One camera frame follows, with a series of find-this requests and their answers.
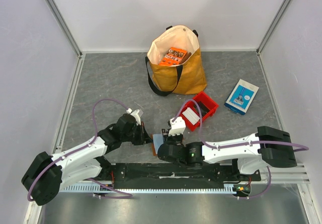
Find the black object in red basket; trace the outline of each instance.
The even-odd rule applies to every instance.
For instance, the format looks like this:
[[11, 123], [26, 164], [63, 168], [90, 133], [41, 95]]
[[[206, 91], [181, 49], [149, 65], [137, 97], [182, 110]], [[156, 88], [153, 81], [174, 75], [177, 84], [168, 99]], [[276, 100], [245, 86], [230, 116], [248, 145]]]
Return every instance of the black object in red basket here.
[[[199, 92], [192, 99], [195, 100], [200, 107], [201, 114], [202, 114], [202, 122], [204, 122], [208, 117], [211, 117], [219, 107], [219, 105], [203, 91]], [[194, 111], [199, 117], [198, 109], [196, 108], [193, 102], [186, 103], [186, 105], [184, 106], [184, 108], [180, 113], [180, 116], [184, 119], [186, 126], [191, 131], [194, 131], [197, 127], [200, 126], [200, 120], [197, 123], [193, 124], [183, 115], [183, 112], [186, 111], [188, 107], [190, 107], [191, 110]]]

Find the orange box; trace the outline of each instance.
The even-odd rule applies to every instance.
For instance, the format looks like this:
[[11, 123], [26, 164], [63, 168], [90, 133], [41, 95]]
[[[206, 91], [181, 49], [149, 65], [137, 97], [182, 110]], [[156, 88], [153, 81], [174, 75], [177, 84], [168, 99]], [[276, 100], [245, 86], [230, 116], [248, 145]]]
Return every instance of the orange box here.
[[164, 56], [164, 58], [161, 60], [159, 65], [162, 66], [171, 66], [171, 65], [178, 65], [180, 64], [181, 60], [185, 55], [187, 54], [187, 51], [184, 49], [178, 49], [171, 47], [167, 54]]

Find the item inside bag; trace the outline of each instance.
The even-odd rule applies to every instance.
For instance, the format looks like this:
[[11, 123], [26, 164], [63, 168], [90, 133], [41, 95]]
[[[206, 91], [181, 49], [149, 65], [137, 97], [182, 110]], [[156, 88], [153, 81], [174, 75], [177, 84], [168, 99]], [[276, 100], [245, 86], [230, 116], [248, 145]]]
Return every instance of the item inside bag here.
[[191, 53], [187, 53], [184, 49], [171, 47], [159, 65], [172, 66], [182, 64], [189, 58], [188, 55], [191, 55]]

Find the bag handle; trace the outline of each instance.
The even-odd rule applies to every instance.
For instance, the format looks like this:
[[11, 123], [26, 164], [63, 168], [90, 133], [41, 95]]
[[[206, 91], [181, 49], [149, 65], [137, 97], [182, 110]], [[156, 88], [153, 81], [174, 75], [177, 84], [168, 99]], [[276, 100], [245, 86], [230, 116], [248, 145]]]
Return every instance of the bag handle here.
[[197, 36], [197, 38], [198, 38], [198, 36], [199, 36], [199, 35], [198, 35], [197, 30], [195, 30], [195, 29], [194, 29], [192, 32], [193, 32], [193, 33]]
[[164, 91], [161, 91], [159, 90], [153, 83], [151, 77], [150, 77], [150, 74], [149, 74], [149, 70], [147, 68], [147, 63], [149, 62], [149, 58], [146, 56], [145, 57], [145, 65], [146, 65], [146, 71], [147, 71], [147, 79], [149, 81], [149, 85], [151, 87], [151, 89], [153, 90], [154, 93], [156, 93], [157, 95], [159, 96], [162, 96], [162, 97], [166, 97], [167, 95], [171, 94], [178, 86], [179, 84], [179, 80], [180, 80], [180, 77], [181, 77], [181, 73], [182, 73], [182, 69], [183, 69], [183, 65], [180, 64], [178, 66], [175, 66], [176, 70], [177, 70], [177, 84], [175, 86], [175, 88], [172, 90], [172, 91], [168, 91], [168, 92], [164, 92]]

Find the table surface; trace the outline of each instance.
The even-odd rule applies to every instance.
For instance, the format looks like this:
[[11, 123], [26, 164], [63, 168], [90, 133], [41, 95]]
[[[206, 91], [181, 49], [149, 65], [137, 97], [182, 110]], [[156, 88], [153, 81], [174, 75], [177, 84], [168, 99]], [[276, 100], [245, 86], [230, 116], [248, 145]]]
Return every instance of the table surface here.
[[[94, 135], [93, 104], [101, 98], [115, 98], [132, 109], [142, 109], [149, 134], [168, 127], [182, 103], [193, 96], [171, 94], [159, 97], [149, 88], [145, 53], [87, 54], [73, 102], [63, 150]], [[249, 135], [258, 126], [279, 128], [264, 76], [255, 52], [202, 52], [208, 86], [205, 92], [220, 106], [204, 122], [206, 141], [222, 141]], [[259, 87], [246, 115], [224, 107], [239, 79]], [[124, 113], [113, 102], [102, 102], [95, 110], [98, 129], [103, 129]], [[184, 143], [198, 141], [197, 131], [188, 129]], [[121, 147], [106, 155], [110, 162], [161, 163], [149, 144]], [[259, 193], [264, 186], [254, 187]], [[206, 194], [137, 194], [134, 200], [97, 200], [86, 194], [60, 193], [43, 212], [44, 223], [307, 223], [298, 189], [274, 186], [268, 194], [237, 201], [232, 196]]]

